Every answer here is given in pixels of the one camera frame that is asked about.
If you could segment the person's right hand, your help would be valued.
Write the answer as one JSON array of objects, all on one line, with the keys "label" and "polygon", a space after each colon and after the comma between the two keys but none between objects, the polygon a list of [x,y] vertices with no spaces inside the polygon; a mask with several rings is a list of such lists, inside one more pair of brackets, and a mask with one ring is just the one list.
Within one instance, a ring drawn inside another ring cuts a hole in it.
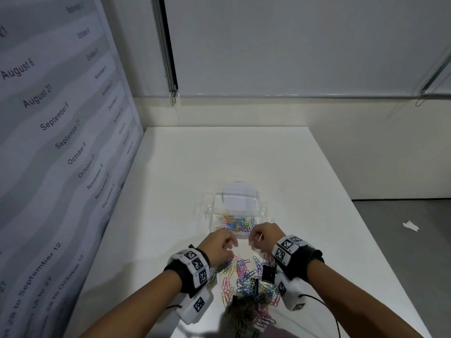
[{"label": "person's right hand", "polygon": [[277,242],[286,236],[276,223],[261,223],[257,225],[265,225],[265,254],[272,255],[274,246]]}]

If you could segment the person's left hand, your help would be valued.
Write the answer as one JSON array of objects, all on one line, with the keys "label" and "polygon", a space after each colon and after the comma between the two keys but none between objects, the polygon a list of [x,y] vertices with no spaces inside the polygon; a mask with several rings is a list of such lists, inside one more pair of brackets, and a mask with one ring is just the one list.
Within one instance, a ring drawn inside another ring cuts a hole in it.
[{"label": "person's left hand", "polygon": [[219,229],[215,232],[209,233],[206,238],[196,247],[197,250],[201,251],[206,255],[207,262],[211,268],[216,269],[219,265],[219,233],[232,233],[223,229]]}]

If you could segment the person's left forearm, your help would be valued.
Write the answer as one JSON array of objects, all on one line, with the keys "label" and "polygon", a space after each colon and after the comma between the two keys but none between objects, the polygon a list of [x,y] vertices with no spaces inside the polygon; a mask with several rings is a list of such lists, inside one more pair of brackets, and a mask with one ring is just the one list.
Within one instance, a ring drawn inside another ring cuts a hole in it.
[{"label": "person's left forearm", "polygon": [[160,273],[122,301],[79,338],[144,338],[182,288],[172,270]]}]

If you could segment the person's right forearm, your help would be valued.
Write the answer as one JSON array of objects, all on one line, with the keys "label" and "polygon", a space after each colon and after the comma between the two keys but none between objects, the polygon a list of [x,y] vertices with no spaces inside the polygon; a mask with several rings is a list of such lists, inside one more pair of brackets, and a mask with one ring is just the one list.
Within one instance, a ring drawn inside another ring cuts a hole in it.
[{"label": "person's right forearm", "polygon": [[323,262],[311,261],[307,278],[350,338],[422,338],[390,308]]}]

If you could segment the coloured paper clips inside box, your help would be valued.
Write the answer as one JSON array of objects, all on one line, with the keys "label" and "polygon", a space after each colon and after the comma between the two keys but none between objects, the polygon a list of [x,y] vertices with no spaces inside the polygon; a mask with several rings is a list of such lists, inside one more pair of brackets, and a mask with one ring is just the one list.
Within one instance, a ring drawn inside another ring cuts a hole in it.
[{"label": "coloured paper clips inside box", "polygon": [[214,229],[226,229],[235,233],[251,233],[256,226],[256,218],[230,215],[216,215],[213,221]]}]

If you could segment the pile of coloured paper clips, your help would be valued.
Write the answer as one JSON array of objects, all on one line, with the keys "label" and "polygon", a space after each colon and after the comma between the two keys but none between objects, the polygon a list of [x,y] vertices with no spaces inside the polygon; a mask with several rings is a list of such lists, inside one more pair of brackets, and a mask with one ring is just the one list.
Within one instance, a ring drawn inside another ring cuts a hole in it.
[{"label": "pile of coloured paper clips", "polygon": [[[225,308],[226,328],[235,338],[257,338],[269,325],[276,324],[271,312],[281,301],[275,284],[261,281],[262,265],[276,263],[262,252],[236,252],[228,266],[214,273],[207,288],[218,293]],[[251,296],[251,278],[259,278],[259,297]]]}]

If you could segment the clear plastic storage box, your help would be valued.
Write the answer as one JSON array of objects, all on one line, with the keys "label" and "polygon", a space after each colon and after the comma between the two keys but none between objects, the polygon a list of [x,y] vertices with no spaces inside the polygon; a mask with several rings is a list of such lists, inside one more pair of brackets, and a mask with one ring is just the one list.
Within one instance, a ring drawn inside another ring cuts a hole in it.
[{"label": "clear plastic storage box", "polygon": [[[268,220],[268,205],[252,184],[244,181],[224,182],[214,185],[202,194],[198,214],[199,229],[211,233],[219,230],[214,229],[212,225],[216,215],[253,216],[257,224],[264,223]],[[232,233],[238,239],[249,238],[249,234]]]}]

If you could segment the grey banner with dates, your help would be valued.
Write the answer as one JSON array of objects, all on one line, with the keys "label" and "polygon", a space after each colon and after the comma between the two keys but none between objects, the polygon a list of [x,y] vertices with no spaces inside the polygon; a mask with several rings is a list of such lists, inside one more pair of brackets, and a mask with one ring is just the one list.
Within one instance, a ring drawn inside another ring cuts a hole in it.
[{"label": "grey banner with dates", "polygon": [[100,0],[0,0],[0,338],[64,335],[143,134]]}]

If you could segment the white roller blind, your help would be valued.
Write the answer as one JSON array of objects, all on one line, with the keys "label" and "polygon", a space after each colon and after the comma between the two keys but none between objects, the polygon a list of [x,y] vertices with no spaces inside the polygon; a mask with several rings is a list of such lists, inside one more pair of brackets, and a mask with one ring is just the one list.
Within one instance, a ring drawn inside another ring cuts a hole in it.
[{"label": "white roller blind", "polygon": [[164,0],[182,97],[416,98],[451,0]]}]

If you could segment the clear blind wand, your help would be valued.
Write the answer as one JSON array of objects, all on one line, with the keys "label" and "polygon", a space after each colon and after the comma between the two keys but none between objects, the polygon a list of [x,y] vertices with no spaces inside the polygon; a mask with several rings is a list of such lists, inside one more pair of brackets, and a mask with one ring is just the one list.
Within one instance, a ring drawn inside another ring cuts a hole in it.
[{"label": "clear blind wand", "polygon": [[415,107],[427,100],[451,100],[451,46],[418,92]]}]

